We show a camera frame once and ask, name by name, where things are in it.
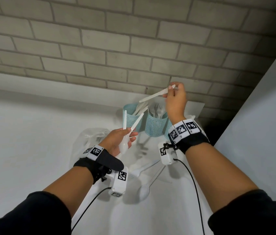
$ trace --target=hand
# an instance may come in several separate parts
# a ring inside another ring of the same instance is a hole
[[[112,130],[105,137],[105,139],[103,139],[103,141],[99,143],[99,146],[104,147],[109,152],[109,154],[116,157],[118,154],[120,154],[119,147],[118,147],[119,144],[123,140],[123,137],[126,134],[129,134],[129,132],[130,132],[130,128],[127,128],[127,129],[119,128],[119,129]],[[137,135],[138,135],[138,132],[132,132],[129,135],[129,137],[132,137],[132,138],[129,138],[128,148],[130,148],[131,143],[136,140],[135,136]]]
[[[176,85],[178,89],[173,89],[171,87],[172,85]],[[187,104],[187,98],[183,83],[171,82],[168,86],[168,93],[164,94],[163,97],[166,98],[166,112],[173,125],[186,119],[184,112]]]

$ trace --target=person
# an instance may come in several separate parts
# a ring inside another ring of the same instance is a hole
[[[170,83],[168,94],[163,97],[172,124],[185,120],[187,99],[183,84]],[[99,145],[117,156],[118,145],[129,131],[113,130]],[[137,134],[130,135],[128,147]],[[276,234],[276,201],[208,141],[189,147],[185,155],[213,212],[208,225],[214,234]],[[29,194],[2,217],[0,234],[71,234],[71,218],[95,177],[86,166],[74,166],[43,191]]]

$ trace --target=light blue basket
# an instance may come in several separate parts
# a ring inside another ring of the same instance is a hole
[[[170,120],[167,121],[167,126],[166,126],[166,129],[165,129],[165,133],[164,133],[164,136],[167,140],[169,140],[168,138],[168,131],[170,130],[170,128],[172,127],[172,122]]]
[[[136,120],[139,118],[139,115],[132,115],[135,112],[137,105],[138,105],[138,103],[127,104],[123,107],[123,122],[124,122],[124,113],[125,113],[125,110],[127,110],[127,123],[126,123],[127,128],[128,127],[130,128],[136,122]],[[142,120],[140,120],[139,124],[136,126],[135,131],[141,132],[144,130],[141,128],[141,123],[143,121],[143,118],[142,118]]]
[[[145,124],[145,132],[151,137],[159,137],[163,135],[163,130],[167,121],[167,113],[162,119],[152,117],[148,111],[147,122]]]

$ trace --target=black shirt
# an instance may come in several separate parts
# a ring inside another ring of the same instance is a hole
[[[208,225],[215,235],[276,234],[276,201],[263,190],[250,191],[215,212]],[[55,195],[34,192],[0,219],[1,234],[68,235],[71,216]]]

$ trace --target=qr code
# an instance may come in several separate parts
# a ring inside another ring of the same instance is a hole
[[[166,155],[166,150],[164,148],[159,149],[161,156]]]
[[[115,197],[121,197],[122,196],[122,194],[120,194],[120,193],[117,193],[117,192],[113,192],[113,194],[111,194],[112,196],[115,196]]]
[[[97,148],[93,148],[91,151],[91,154],[95,155],[95,156],[99,156],[101,150],[97,149]]]
[[[126,177],[127,177],[127,173],[126,172],[120,171],[118,173],[118,179],[126,181]]]
[[[170,135],[171,135],[171,137],[172,137],[173,140],[178,137],[178,134],[176,133],[175,130],[173,130],[172,132],[170,132]]]
[[[186,128],[185,128],[185,126],[182,124],[182,125],[178,126],[178,127],[176,128],[176,130],[178,131],[178,134],[182,134],[182,133],[184,133],[184,132],[186,131]]]
[[[85,150],[84,153],[89,153],[91,149],[92,149],[92,148],[89,148],[89,149]]]
[[[188,122],[188,123],[186,123],[186,125],[187,125],[187,127],[189,129],[195,129],[195,128],[197,128],[197,126],[195,125],[194,122]]]

